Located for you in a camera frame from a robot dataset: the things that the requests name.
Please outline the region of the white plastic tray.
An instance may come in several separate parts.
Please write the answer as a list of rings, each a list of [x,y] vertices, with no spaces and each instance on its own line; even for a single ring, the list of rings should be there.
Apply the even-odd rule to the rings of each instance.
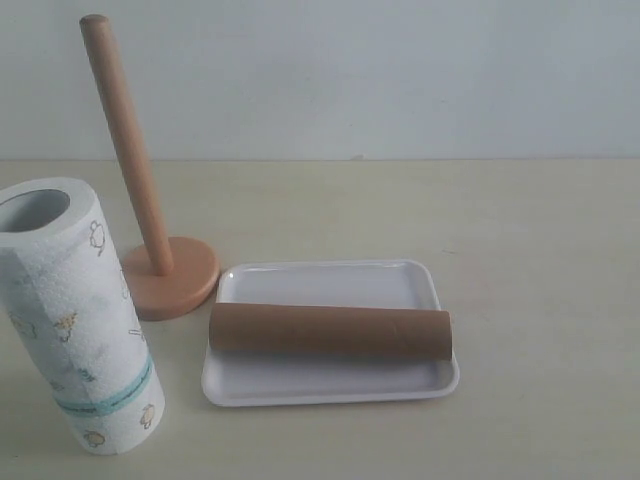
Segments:
[[[415,261],[242,264],[220,279],[217,300],[392,309],[440,307],[428,269]],[[222,353],[209,347],[201,385],[223,407],[317,405],[441,398],[458,386],[457,361]]]

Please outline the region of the brown cardboard tube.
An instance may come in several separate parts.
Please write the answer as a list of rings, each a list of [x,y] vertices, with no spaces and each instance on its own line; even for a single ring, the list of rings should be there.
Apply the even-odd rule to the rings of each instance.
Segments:
[[[216,303],[209,345],[221,352],[450,361],[450,314],[442,310]]]

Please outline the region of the printed paper towel roll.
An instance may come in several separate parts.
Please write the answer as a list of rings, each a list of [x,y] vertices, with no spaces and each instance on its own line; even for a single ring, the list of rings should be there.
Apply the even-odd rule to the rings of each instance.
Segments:
[[[148,438],[164,392],[88,183],[2,190],[1,305],[87,451],[122,454]]]

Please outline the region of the wooden paper towel holder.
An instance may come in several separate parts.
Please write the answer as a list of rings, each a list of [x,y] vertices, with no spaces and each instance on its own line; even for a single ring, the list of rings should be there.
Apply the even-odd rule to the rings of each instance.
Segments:
[[[201,240],[168,235],[109,19],[91,14],[82,17],[79,25],[143,239],[142,245],[121,260],[136,312],[144,321],[180,317],[199,307],[213,292],[220,274],[219,259]]]

